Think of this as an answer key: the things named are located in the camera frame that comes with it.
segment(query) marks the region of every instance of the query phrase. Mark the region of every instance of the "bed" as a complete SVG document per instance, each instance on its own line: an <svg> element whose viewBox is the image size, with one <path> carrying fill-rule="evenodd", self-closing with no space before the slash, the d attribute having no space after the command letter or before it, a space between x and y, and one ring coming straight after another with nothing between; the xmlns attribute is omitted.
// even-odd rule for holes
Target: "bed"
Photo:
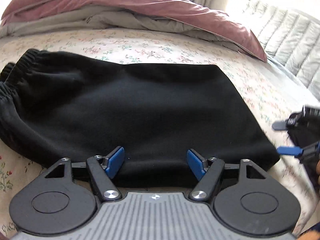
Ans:
<svg viewBox="0 0 320 240"><path fill-rule="evenodd" d="M275 147L292 145L285 132L275 132L271 124L299 111L304 104L320 106L308 89L292 81L276 66L235 51L226 40L205 41L194 36L131 28L101 28L68 25L68 31L36 25L15 25L0 39L0 69L16 62L29 48L48 51L68 51L99 60L120 64L185 63L215 64L231 80L257 119L260 127ZM12 197L36 178L44 168L14 152L0 141L0 225L7 237L15 234L8 207ZM282 156L269 173L290 190L301 204L301 215L294 230L299 234L312 216L318 197L302 165L292 157ZM144 188L162 190L170 188Z"/></svg>

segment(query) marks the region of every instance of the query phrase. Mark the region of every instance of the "floral bed sheet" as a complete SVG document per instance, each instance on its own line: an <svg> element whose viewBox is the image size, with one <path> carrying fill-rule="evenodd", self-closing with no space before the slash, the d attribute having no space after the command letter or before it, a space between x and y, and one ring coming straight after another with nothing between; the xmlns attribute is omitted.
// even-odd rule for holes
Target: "floral bed sheet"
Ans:
<svg viewBox="0 0 320 240"><path fill-rule="evenodd" d="M68 51L120 64L185 63L216 64L230 78L261 128L276 146L291 145L287 134L274 132L273 121L285 119L301 106L288 102L277 87L259 71L266 63L240 53L178 34L130 29L79 30L18 38L0 46L0 70L16 62L29 48ZM9 216L12 197L43 170L0 141L0 232L14 235ZM301 216L294 233L298 234L313 214L317 196L304 168L291 157L282 157L270 174L300 201Z"/></svg>

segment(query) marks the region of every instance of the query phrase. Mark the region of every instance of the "white logo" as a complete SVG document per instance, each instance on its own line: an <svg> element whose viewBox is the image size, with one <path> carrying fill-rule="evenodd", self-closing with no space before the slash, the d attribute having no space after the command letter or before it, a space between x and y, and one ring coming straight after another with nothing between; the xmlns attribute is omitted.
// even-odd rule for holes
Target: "white logo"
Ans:
<svg viewBox="0 0 320 240"><path fill-rule="evenodd" d="M157 199L161 198L161 196L159 196L158 194L154 194L151 196L151 198L153 198L154 200L157 200Z"/></svg>

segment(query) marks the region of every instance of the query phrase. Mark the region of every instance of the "triangular cutout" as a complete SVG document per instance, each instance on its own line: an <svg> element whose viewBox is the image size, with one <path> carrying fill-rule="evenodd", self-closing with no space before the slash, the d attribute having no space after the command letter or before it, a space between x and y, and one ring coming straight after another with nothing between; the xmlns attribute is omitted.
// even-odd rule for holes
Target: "triangular cutout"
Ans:
<svg viewBox="0 0 320 240"><path fill-rule="evenodd" d="M59 164L53 171L51 171L47 176L46 179L51 178L63 178L64 177L64 164Z"/></svg>
<svg viewBox="0 0 320 240"><path fill-rule="evenodd" d="M265 177L258 172L254 167L247 165L247 178L248 179L265 179Z"/></svg>

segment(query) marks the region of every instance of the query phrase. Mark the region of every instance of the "silver pivot bolt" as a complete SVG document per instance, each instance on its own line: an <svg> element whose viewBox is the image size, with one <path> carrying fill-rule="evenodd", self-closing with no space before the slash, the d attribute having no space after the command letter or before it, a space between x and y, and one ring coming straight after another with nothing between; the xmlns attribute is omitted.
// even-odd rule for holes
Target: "silver pivot bolt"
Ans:
<svg viewBox="0 0 320 240"><path fill-rule="evenodd" d="M119 197L119 192L115 190L107 190L103 193L103 196L105 198L113 199Z"/></svg>
<svg viewBox="0 0 320 240"><path fill-rule="evenodd" d="M202 190L197 190L197 191L193 191L191 193L191 196L195 199L203 199L207 196L207 193L205 193L204 191Z"/></svg>

